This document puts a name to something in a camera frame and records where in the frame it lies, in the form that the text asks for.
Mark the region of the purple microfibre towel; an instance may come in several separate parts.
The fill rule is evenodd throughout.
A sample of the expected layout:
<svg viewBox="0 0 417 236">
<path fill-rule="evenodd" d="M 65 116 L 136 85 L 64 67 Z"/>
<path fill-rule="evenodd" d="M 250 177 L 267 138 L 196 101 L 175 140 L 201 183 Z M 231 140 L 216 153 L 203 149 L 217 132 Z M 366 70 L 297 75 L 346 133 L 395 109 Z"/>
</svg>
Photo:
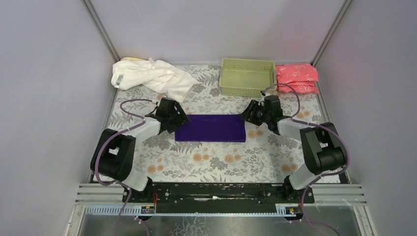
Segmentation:
<svg viewBox="0 0 417 236">
<path fill-rule="evenodd" d="M 245 121 L 239 115 L 189 115 L 175 131 L 177 142 L 246 142 Z"/>
</svg>

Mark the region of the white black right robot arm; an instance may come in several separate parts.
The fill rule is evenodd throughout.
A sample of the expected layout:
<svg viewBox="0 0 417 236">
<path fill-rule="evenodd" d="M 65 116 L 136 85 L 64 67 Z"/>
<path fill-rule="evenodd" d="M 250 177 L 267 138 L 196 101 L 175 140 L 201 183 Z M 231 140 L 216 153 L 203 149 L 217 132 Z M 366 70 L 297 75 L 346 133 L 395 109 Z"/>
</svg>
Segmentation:
<svg viewBox="0 0 417 236">
<path fill-rule="evenodd" d="M 304 189 L 348 165 L 348 152 L 333 123 L 313 124 L 286 116 L 276 95 L 251 100 L 240 118 L 256 126 L 266 124 L 272 133 L 301 142 L 304 164 L 285 177 L 283 187 L 289 191 Z"/>
</svg>

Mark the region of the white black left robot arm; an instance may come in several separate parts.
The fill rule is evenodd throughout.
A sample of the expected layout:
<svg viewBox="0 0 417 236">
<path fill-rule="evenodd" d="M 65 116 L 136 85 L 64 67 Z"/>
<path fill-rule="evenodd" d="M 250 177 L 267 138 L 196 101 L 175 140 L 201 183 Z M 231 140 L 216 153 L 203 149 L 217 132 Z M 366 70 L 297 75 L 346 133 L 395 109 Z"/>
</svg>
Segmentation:
<svg viewBox="0 0 417 236">
<path fill-rule="evenodd" d="M 173 133 L 190 119 L 179 102 L 167 97 L 157 101 L 149 114 L 130 115 L 139 118 L 139 123 L 120 131 L 103 130 L 90 169 L 97 182 L 104 186 L 118 183 L 127 189 L 143 192 L 151 184 L 151 179 L 133 168 L 136 145 L 163 132 Z"/>
</svg>

